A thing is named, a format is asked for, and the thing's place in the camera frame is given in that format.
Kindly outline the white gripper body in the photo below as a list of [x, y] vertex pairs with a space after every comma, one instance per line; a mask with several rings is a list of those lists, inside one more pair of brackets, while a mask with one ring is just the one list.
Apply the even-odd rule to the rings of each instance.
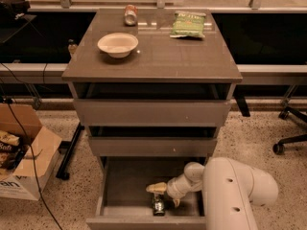
[[190, 179], [185, 174], [174, 177], [167, 183], [167, 194], [172, 199], [182, 199], [188, 193], [198, 192], [202, 189], [200, 178]]

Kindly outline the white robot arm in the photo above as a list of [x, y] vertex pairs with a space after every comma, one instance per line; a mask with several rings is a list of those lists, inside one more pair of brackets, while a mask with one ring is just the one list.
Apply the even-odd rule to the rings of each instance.
[[271, 205], [278, 198], [269, 173], [225, 157], [211, 158], [206, 165], [190, 162], [180, 176], [146, 191], [166, 194], [176, 206], [187, 194], [202, 193], [206, 230], [258, 230], [251, 207]]

